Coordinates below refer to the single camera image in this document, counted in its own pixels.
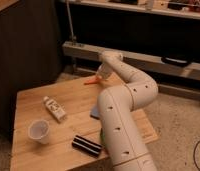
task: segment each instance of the white container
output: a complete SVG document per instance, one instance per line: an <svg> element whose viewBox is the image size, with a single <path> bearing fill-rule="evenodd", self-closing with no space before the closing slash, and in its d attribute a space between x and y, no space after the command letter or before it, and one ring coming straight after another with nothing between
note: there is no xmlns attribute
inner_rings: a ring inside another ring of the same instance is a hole
<svg viewBox="0 0 200 171"><path fill-rule="evenodd" d="M44 119L35 120L28 128L28 136L41 144L49 143L49 123Z"/></svg>
<svg viewBox="0 0 200 171"><path fill-rule="evenodd" d="M66 112L54 99L51 99L48 96L45 96L43 98L43 101L46 108L57 119L58 122L62 122L65 119Z"/></svg>

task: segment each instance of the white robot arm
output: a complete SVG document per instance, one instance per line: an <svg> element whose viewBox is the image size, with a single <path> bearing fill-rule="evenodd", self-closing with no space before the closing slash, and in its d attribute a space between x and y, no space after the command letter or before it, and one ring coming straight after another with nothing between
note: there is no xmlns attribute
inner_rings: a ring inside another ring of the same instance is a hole
<svg viewBox="0 0 200 171"><path fill-rule="evenodd" d="M100 54L102 65L97 75L108 78L116 72L127 84L109 87L98 97L98 110L105 144L115 171L156 171L154 162L131 116L131 111L152 102L156 82L143 71L124 62L119 52Z"/></svg>

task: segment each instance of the floor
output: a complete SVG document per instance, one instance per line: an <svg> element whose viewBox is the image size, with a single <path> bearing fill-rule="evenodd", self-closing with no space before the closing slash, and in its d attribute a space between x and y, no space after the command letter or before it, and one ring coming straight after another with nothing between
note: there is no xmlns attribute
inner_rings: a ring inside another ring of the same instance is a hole
<svg viewBox="0 0 200 171"><path fill-rule="evenodd" d="M90 74L93 73L85 70L78 70L73 75L64 71L57 81L76 79ZM197 170L193 162L193 150L200 140L200 100L160 93L158 98L144 110L159 135L159 140L147 145L158 171ZM0 171L9 170L10 157L11 144L0 135ZM196 151L196 161L200 167L200 145ZM112 166L107 159L75 171L78 170L110 171Z"/></svg>

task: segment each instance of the wooden tabletop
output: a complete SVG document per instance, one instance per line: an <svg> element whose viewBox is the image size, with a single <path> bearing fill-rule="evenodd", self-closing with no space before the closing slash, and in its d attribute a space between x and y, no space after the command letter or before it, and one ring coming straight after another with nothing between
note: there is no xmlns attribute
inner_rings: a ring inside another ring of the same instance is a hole
<svg viewBox="0 0 200 171"><path fill-rule="evenodd" d="M100 121L90 117L102 89L121 84L113 74L101 84L84 85L88 77L21 91L17 95L14 137L11 158L12 171L63 171L70 170L108 157L103 150L99 158L93 158L72 148L75 135L81 135L100 143ZM55 99L67 112L67 118L59 124L43 105L43 97ZM145 142L158 139L143 110L132 113ZM29 124L36 119L46 119L50 125L50 143L40 145L28 138Z"/></svg>
<svg viewBox="0 0 200 171"><path fill-rule="evenodd" d="M0 0L0 11L13 5L14 3L18 2L19 0Z"/></svg>

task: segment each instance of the paper cup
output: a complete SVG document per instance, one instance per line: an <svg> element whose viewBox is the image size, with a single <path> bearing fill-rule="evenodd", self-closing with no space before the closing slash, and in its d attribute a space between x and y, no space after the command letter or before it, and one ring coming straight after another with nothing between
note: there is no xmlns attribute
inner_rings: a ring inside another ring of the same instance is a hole
<svg viewBox="0 0 200 171"><path fill-rule="evenodd" d="M48 121L41 119L32 122L28 129L28 136L41 144L47 144L49 142Z"/></svg>

